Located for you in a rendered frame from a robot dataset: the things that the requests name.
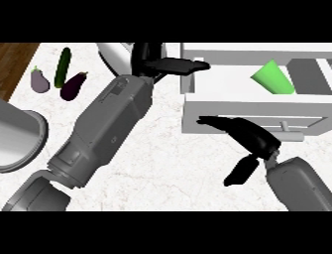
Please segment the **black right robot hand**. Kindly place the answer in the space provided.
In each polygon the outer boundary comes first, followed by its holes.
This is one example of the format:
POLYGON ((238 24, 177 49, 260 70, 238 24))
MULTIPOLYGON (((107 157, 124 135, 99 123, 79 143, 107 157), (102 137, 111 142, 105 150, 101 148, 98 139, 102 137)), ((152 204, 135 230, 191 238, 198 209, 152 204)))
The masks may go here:
POLYGON ((242 185, 259 166, 257 159, 269 160, 273 152, 279 149, 281 141, 259 125, 244 118, 201 116, 197 123, 225 131, 250 151, 225 178, 226 187, 242 185))

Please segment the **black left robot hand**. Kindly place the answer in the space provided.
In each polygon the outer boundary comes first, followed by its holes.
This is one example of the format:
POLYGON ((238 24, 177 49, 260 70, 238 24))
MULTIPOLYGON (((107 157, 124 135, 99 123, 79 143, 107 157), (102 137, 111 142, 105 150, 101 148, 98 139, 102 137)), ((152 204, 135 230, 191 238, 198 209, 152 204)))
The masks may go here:
POLYGON ((146 76, 158 81, 167 74, 188 76, 211 68, 207 62, 166 58, 161 43, 135 43, 130 54, 130 67, 135 76, 146 76))

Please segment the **white drawer front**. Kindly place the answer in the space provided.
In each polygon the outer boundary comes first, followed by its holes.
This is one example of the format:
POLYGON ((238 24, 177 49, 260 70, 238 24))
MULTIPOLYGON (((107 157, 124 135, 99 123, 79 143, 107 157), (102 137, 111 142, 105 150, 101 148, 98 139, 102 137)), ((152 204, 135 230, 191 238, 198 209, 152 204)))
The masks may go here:
POLYGON ((242 117, 269 132, 278 132, 285 121, 293 132, 319 136, 332 130, 332 95, 188 93, 182 132, 222 134, 197 123, 201 116, 242 117))

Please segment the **white open drawer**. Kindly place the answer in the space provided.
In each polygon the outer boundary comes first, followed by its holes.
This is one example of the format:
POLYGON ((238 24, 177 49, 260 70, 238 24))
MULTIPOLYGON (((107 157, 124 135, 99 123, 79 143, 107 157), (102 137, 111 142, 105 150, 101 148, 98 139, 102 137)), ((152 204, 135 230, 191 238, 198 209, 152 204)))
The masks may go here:
POLYGON ((269 61, 275 61, 279 72, 294 86, 293 95, 309 95, 332 101, 332 68, 325 59, 265 57, 220 60, 204 58, 204 61, 211 68, 180 78, 182 93, 253 94, 259 97, 270 95, 268 88, 251 77, 269 61))

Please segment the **green cup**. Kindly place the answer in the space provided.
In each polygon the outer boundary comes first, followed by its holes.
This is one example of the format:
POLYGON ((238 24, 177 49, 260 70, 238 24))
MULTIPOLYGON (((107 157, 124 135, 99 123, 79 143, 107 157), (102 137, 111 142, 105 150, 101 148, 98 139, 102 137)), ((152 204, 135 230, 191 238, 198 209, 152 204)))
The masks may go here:
POLYGON ((296 89, 275 60, 270 60, 250 77, 270 94, 293 94, 296 89))

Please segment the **dark purple eggplant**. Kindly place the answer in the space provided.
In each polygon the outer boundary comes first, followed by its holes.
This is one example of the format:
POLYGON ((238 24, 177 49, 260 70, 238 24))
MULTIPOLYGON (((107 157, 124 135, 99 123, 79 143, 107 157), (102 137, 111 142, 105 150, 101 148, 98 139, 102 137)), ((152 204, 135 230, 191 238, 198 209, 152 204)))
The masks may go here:
POLYGON ((83 83, 86 81, 86 72, 80 72, 64 84, 61 98, 71 101, 77 98, 83 83))

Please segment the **green cucumber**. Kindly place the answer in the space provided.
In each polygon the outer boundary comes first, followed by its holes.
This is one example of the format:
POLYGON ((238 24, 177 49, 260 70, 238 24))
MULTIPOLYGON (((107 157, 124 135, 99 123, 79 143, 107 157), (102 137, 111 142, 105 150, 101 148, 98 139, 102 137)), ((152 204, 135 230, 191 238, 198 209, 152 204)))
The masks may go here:
POLYGON ((68 68, 73 58, 73 52, 70 48, 64 48, 55 74, 55 87, 62 88, 67 80, 68 68))

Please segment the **white cabinet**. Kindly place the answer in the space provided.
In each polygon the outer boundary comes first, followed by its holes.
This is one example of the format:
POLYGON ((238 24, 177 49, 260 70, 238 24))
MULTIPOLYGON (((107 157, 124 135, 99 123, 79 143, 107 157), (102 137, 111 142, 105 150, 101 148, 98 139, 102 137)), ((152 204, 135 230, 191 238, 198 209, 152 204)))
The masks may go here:
POLYGON ((206 59, 332 59, 332 43, 183 43, 183 56, 206 59))

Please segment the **light purple eggplant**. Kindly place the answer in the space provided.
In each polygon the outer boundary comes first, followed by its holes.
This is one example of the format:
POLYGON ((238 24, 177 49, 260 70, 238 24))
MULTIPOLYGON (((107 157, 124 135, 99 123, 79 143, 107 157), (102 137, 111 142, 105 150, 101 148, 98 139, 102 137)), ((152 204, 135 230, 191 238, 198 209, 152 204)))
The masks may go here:
POLYGON ((51 89, 51 83, 37 67, 31 71, 31 88, 39 93, 45 93, 51 89))

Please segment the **large grey cylindrical pot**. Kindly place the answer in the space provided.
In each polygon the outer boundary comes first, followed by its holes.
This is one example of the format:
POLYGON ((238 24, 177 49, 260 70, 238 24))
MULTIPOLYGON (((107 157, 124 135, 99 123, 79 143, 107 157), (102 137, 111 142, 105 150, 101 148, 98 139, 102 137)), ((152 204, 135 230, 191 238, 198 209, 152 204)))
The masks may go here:
POLYGON ((0 99, 0 174, 24 168, 39 156, 49 138, 49 123, 33 110, 0 99))

